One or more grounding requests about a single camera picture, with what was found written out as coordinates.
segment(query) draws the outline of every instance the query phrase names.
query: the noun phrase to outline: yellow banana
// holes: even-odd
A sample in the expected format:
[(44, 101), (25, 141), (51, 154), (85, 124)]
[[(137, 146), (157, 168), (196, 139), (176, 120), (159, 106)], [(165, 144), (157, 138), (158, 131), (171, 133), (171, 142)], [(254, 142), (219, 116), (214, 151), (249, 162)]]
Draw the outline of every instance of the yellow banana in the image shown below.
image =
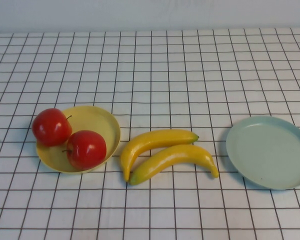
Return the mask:
[(156, 148), (191, 144), (198, 139), (198, 135), (185, 129), (154, 130), (136, 136), (127, 143), (120, 155), (124, 180), (129, 181), (130, 169), (140, 154)]
[(218, 169), (207, 150), (195, 145), (181, 144), (161, 150), (144, 161), (133, 171), (129, 183), (130, 185), (140, 184), (165, 168), (180, 163), (193, 163), (208, 168), (214, 178), (219, 177)]

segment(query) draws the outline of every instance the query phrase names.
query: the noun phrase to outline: plastic plate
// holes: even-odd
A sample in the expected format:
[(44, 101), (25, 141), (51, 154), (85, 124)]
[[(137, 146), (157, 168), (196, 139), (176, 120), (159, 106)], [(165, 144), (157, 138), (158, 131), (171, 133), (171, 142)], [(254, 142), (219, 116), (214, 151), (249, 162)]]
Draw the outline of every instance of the plastic plate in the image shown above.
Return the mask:
[(121, 137), (120, 126), (116, 118), (108, 111), (96, 106), (75, 106), (62, 111), (72, 126), (72, 133), (91, 130), (102, 135), (106, 143), (105, 160), (85, 171), (79, 171), (70, 165), (66, 152), (67, 142), (54, 147), (45, 147), (36, 143), (36, 152), (41, 161), (49, 168), (67, 174), (81, 174), (92, 171), (107, 162), (116, 151)]
[(226, 138), (234, 167), (250, 181), (274, 190), (300, 185), (300, 129), (272, 116), (235, 124)]

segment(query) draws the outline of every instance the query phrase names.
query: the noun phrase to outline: white wall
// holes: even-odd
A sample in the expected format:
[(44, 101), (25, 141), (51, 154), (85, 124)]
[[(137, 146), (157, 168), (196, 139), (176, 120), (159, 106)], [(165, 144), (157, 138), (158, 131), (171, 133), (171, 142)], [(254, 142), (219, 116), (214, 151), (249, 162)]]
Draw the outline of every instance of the white wall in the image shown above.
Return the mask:
[(300, 27), (300, 0), (0, 0), (0, 33)]

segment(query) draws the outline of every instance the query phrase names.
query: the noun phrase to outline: black grid line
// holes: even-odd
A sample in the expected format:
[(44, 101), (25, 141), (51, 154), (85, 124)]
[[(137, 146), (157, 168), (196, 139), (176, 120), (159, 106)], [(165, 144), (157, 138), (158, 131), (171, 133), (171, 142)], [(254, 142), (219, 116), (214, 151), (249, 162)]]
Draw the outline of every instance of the black grid line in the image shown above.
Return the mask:
[[(88, 46), (86, 46), (86, 49), (85, 49), (84, 59), (86, 59), (87, 51), (88, 51)], [(81, 74), (80, 74), (80, 79), (79, 79), (79, 84), (78, 84), (78, 88), (77, 88), (77, 93), (76, 93), (75, 99), (74, 99), (74, 106), (76, 106), (76, 102), (77, 102), (77, 97), (78, 97), (78, 93), (79, 93), (79, 88), (80, 88), (80, 84), (81, 84), (81, 78), (82, 78), (83, 71), (84, 71), (84, 65), (82, 65), (82, 70), (81, 70)], [(80, 196), (80, 188), (81, 188), (81, 183), (82, 183), (82, 176), (83, 176), (83, 174), (81, 174), (81, 176), (80, 176), (80, 183), (79, 183), (78, 194), (77, 194), (76, 202), (75, 202), (74, 217), (73, 217), (73, 222), (72, 222), (72, 229), (71, 229), (70, 239), (72, 239), (72, 236), (73, 236), (73, 233), (74, 233), (74, 226), (75, 226), (75, 219), (76, 219), (77, 208), (78, 208), (78, 201), (79, 201), (79, 196)]]
[[(37, 108), (37, 106), (38, 106), (38, 102), (39, 102), (40, 95), (41, 95), (41, 92), (39, 93), (39, 96), (38, 96), (38, 98), (37, 98), (37, 100), (36, 100), (36, 105), (35, 105), (35, 108), (34, 108), (34, 111), (33, 111), (33, 115), (31, 116), (31, 121), (30, 121), (30, 123), (29, 123), (29, 126), (28, 126), (28, 129), (27, 129), (26, 136), (28, 135), (28, 133), (29, 133), (29, 131), (30, 131), (31, 123), (32, 123), (32, 120), (33, 120), (33, 117), (34, 117), (34, 114), (35, 114), (35, 110), (36, 110), (36, 108)], [(22, 145), (22, 149), (23, 149), (24, 144), (26, 143), (26, 139), (27, 139), (27, 138), (24, 139), (24, 142), (23, 142), (23, 145)], [(29, 196), (29, 199), (28, 199), (28, 201), (27, 201), (27, 208), (25, 209), (24, 218), (23, 218), (22, 225), (21, 225), (21, 231), (20, 231), (20, 233), (19, 233), (19, 238), (21, 237), (21, 234), (22, 234), (22, 228), (23, 228), (23, 226), (24, 226), (24, 224), (25, 224), (25, 220), (26, 220), (26, 217), (27, 217), (27, 213), (28, 213), (28, 209), (29, 209), (28, 206), (29, 206), (29, 203), (30, 203), (30, 199), (31, 199), (31, 197), (32, 197), (32, 193), (33, 193), (33, 189), (34, 189), (35, 182), (36, 182), (36, 179), (37, 179), (37, 175), (38, 175), (38, 171), (39, 171), (40, 164), (41, 164), (41, 162), (38, 161), (38, 166), (37, 166), (37, 168), (36, 168), (36, 172), (35, 172), (33, 184), (32, 184), (32, 186), (31, 186), (30, 196)]]
[[(103, 46), (102, 46), (102, 53), (101, 53), (101, 59), (103, 57), (103, 52), (104, 52), (104, 42), (105, 40), (103, 40)], [(98, 83), (99, 83), (99, 76), (98, 75), (98, 82), (97, 82), (97, 85), (95, 87), (95, 95), (94, 95), (94, 99), (96, 99), (96, 94), (97, 94), (97, 89), (98, 89)], [(103, 173), (103, 182), (102, 182), (102, 190), (101, 190), (101, 198), (100, 198), (100, 207), (102, 206), (102, 202), (103, 202), (103, 196), (104, 196), (104, 188), (105, 188), (105, 180), (106, 180), (106, 172), (107, 172), (107, 163), (105, 163), (105, 166), (104, 166), (104, 173)], [(99, 236), (99, 228), (100, 228), (100, 220), (101, 220), (101, 211), (102, 209), (100, 209), (100, 212), (99, 212), (99, 218), (98, 218), (98, 231), (96, 233), (96, 240), (98, 240), (98, 236)]]
[[(291, 67), (291, 64), (290, 64), (289, 61), (288, 61), (288, 64), (289, 64), (289, 66), (290, 66), (290, 70), (292, 71), (292, 74), (293, 74), (293, 76), (294, 76), (294, 78), (295, 78), (295, 82), (296, 82), (296, 84), (297, 84), (297, 86), (298, 86), (298, 88), (299, 88), (299, 91), (300, 91), (300, 85), (299, 85), (299, 83), (298, 83), (298, 81), (297, 81), (296, 75), (295, 75), (294, 70), (293, 70), (293, 68)], [(299, 206), (299, 209), (300, 209), (300, 202), (299, 202), (299, 199), (298, 199), (298, 195), (297, 195), (296, 189), (294, 189), (294, 194), (295, 194), (296, 201), (297, 201), (298, 206)]]
[[(168, 99), (169, 99), (169, 123), (170, 123), (170, 128), (172, 128), (172, 118), (171, 118), (171, 94), (170, 94), (170, 76), (169, 76), (169, 46), (168, 46), (168, 34), (167, 34), (167, 37), (166, 37), (166, 42), (167, 42), (167, 45), (166, 45), (166, 52), (167, 52), (167, 56), (166, 56), (166, 59), (167, 59), (167, 72), (168, 72)], [(175, 240), (178, 239), (178, 235), (177, 235), (177, 216), (176, 216), (176, 194), (175, 194), (175, 191), (176, 191), (176, 188), (175, 188), (175, 171), (174, 171), (174, 166), (171, 166), (172, 168), (172, 193), (173, 193), (173, 217), (174, 217), (174, 234), (175, 234)]]
[[(213, 30), (212, 31), (213, 33), (213, 39), (214, 39), (214, 42), (216, 42), (216, 36), (215, 36), (215, 31)], [(216, 54), (217, 54), (217, 59), (218, 59), (218, 64), (219, 64), (219, 67), (221, 69), (221, 65), (220, 65), (220, 57), (219, 57), (219, 54), (218, 54), (218, 49), (216, 48)], [(226, 88), (225, 88), (225, 82), (224, 82), (224, 78), (223, 78), (223, 74), (221, 72), (221, 79), (222, 79), (222, 85), (223, 85), (223, 90), (224, 90), (224, 94), (225, 94), (225, 99), (227, 101), (226, 105), (227, 105), (227, 109), (228, 109), (228, 114), (230, 115), (230, 111), (229, 111), (229, 103), (228, 103), (228, 100), (227, 100), (227, 94), (226, 94)], [(209, 96), (208, 94), (206, 95), (206, 99), (207, 101), (209, 101)], [(212, 138), (213, 140), (215, 140), (215, 135), (214, 135), (214, 131), (212, 130)], [(214, 150), (215, 152), (217, 152), (217, 147), (216, 147), (216, 143), (215, 141), (213, 142), (213, 145), (214, 145)], [(221, 181), (221, 176), (219, 176), (219, 182), (220, 182), (220, 188), (221, 188), (221, 196), (222, 196), (222, 202), (223, 202), (223, 207), (224, 207), (224, 216), (225, 216), (225, 222), (226, 222), (226, 227), (227, 227), (227, 232), (228, 232), (228, 237), (229, 237), (229, 240), (231, 240), (231, 237), (230, 237), (230, 231), (229, 231), (229, 223), (228, 223), (228, 218), (227, 218), (227, 211), (226, 211), (226, 204), (225, 204), (225, 197), (224, 197), (224, 193), (223, 193), (223, 188), (222, 188), (222, 181)]]
[[(64, 68), (64, 72), (63, 72), (63, 76), (62, 76), (62, 80), (61, 82), (63, 82), (63, 79), (65, 77), (65, 74), (66, 74), (66, 68), (67, 68), (67, 65), (68, 65), (68, 60), (69, 60), (69, 56), (68, 56), (68, 59), (67, 59), (67, 63), (65, 64), (65, 68)], [(61, 86), (62, 84), (60, 84), (60, 88), (59, 88), (59, 91), (58, 91), (58, 95), (57, 95), (57, 98), (56, 98), (56, 101), (55, 101), (55, 104), (54, 104), (54, 107), (56, 107), (57, 105), (57, 102), (58, 102), (58, 97), (59, 97), (59, 92), (60, 92), (60, 89), (61, 89)], [(56, 198), (56, 193), (57, 193), (57, 188), (58, 188), (58, 183), (59, 183), (59, 179), (60, 179), (60, 172), (58, 173), (58, 177), (56, 179), (56, 183), (55, 183), (55, 189), (54, 189), (54, 192), (53, 192), (53, 198), (52, 198), (52, 203), (51, 203), (51, 210), (49, 212), (49, 217), (48, 217), (48, 220), (47, 220), (47, 224), (46, 224), (46, 230), (45, 230), (45, 233), (44, 233), (44, 239), (47, 238), (47, 234), (48, 234), (48, 229), (49, 229), (49, 223), (50, 223), (50, 219), (51, 219), (51, 214), (52, 214), (52, 208), (53, 208), (53, 205), (54, 205), (54, 202), (55, 202), (55, 198)]]
[[(185, 55), (185, 43), (184, 43), (184, 33), (183, 31), (182, 33), (182, 45), (183, 45), (183, 57), (184, 57), (184, 70), (185, 72), (187, 72), (187, 65), (186, 65), (186, 55)], [(185, 74), (185, 82), (186, 82), (186, 91), (187, 91), (187, 101), (188, 101), (188, 109), (189, 109), (189, 115), (191, 116), (191, 108), (190, 108), (190, 97), (189, 97), (189, 86), (188, 86), (188, 77), (187, 74)], [(193, 131), (193, 127), (192, 127), (192, 121), (191, 121), (191, 117), (190, 117), (190, 129), (191, 131)], [(198, 197), (198, 208), (199, 208), (199, 217), (200, 217), (200, 227), (201, 227), (201, 237), (202, 240), (204, 239), (204, 232), (202, 230), (203, 225), (202, 225), (202, 217), (201, 217), (201, 211), (200, 211), (200, 195), (199, 195), (199, 190), (198, 190), (198, 173), (197, 173), (197, 166), (194, 166), (194, 173), (195, 173), (195, 184), (197, 187), (197, 197)]]
[[(229, 31), (229, 37), (230, 37), (230, 42), (231, 42), (231, 45), (232, 45), (232, 49), (233, 49), (233, 52), (235, 51), (234, 49), (234, 46), (232, 44), (232, 40), (231, 40), (231, 36), (230, 36), (230, 31)], [(237, 68), (239, 68), (238, 66), (238, 61), (237, 61), (237, 57), (236, 55), (234, 55), (234, 60), (235, 60), (235, 64), (237, 66)], [(242, 89), (245, 89), (244, 87), (244, 84), (242, 82), (242, 77), (241, 77), (241, 74), (240, 74), (240, 71), (239, 71), (239, 78), (240, 78), (240, 81), (241, 81), (241, 86), (242, 86)], [(249, 104), (248, 104), (248, 100), (247, 100), (247, 95), (246, 95), (246, 92), (243, 91), (243, 95), (244, 95), (244, 99), (245, 99), (245, 103), (246, 103), (246, 106), (247, 106), (247, 109), (248, 109), (248, 112), (249, 112), (249, 115), (251, 116), (251, 111), (250, 111), (250, 108), (249, 108)], [(255, 237), (255, 240), (257, 240), (257, 232), (256, 232), (256, 229), (255, 229), (255, 223), (254, 223), (254, 218), (253, 218), (253, 215), (252, 215), (252, 211), (251, 211), (251, 206), (250, 206), (250, 201), (249, 201), (249, 196), (248, 196), (248, 192), (247, 192), (247, 186), (246, 186), (246, 181), (245, 181), (245, 178), (242, 177), (242, 180), (243, 180), (243, 184), (244, 184), (244, 188), (245, 188), (245, 195), (246, 195), (246, 199), (247, 199), (247, 202), (248, 202), (248, 206), (249, 206), (249, 211), (250, 211), (250, 216), (251, 216), (251, 222), (252, 222), (252, 227), (253, 227), (253, 231), (254, 231), (254, 237)]]
[[(8, 131), (6, 131), (6, 133), (5, 133), (5, 135), (4, 135), (4, 138), (3, 138), (3, 141), (6, 139), (7, 135), (8, 135)], [(24, 144), (25, 144), (25, 142), (23, 142), (23, 144), (22, 144), (21, 151), (20, 151), (20, 155), (21, 155), (21, 152), (22, 152), (22, 149), (23, 149)], [(0, 146), (0, 153), (1, 153), (1, 151), (2, 151), (2, 148), (3, 148), (3, 143), (2, 143), (1, 146)], [(15, 166), (14, 172), (16, 172), (17, 165), (18, 165), (18, 161), (17, 161), (17, 164), (16, 164), (16, 166)], [(8, 198), (8, 194), (9, 194), (9, 190), (10, 190), (10, 188), (11, 188), (11, 185), (12, 185), (12, 182), (13, 182), (13, 179), (14, 179), (14, 176), (15, 176), (15, 173), (12, 174), (12, 179), (11, 179), (11, 182), (10, 182), (10, 184), (9, 184), (9, 187), (8, 187), (8, 190), (7, 190), (7, 194), (6, 194), (5, 198), (4, 198), (3, 206), (5, 206), (5, 204), (6, 204), (6, 201), (7, 201), (7, 198)], [(0, 211), (0, 220), (1, 220), (1, 217), (2, 217), (2, 214), (3, 214), (3, 211), (4, 211), (3, 209), (2, 209), (2, 211)]]
[[(129, 130), (129, 140), (131, 140), (131, 126), (132, 126), (132, 112), (133, 112), (133, 104), (132, 100), (134, 98), (134, 80), (135, 80), (135, 67), (136, 67), (136, 49), (137, 49), (137, 38), (134, 39), (134, 62), (133, 62), (133, 75), (132, 75), (132, 94), (131, 94), (131, 109), (130, 109), (130, 130)], [(125, 196), (124, 196), (124, 214), (123, 214), (123, 231), (122, 231), (122, 240), (125, 240), (125, 229), (126, 229), (126, 213), (127, 213), (127, 194), (128, 194), (128, 183), (125, 183)]]

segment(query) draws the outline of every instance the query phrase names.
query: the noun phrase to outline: red apple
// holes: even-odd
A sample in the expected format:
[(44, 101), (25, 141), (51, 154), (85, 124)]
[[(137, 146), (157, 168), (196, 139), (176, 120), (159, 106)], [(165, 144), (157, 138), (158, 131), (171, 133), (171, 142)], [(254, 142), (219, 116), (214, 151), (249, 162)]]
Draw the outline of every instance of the red apple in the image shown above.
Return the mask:
[(102, 163), (107, 154), (105, 139), (97, 132), (80, 130), (72, 134), (66, 144), (70, 164), (81, 171)]
[(48, 108), (35, 117), (32, 132), (38, 142), (47, 147), (54, 147), (68, 140), (72, 127), (61, 110)]

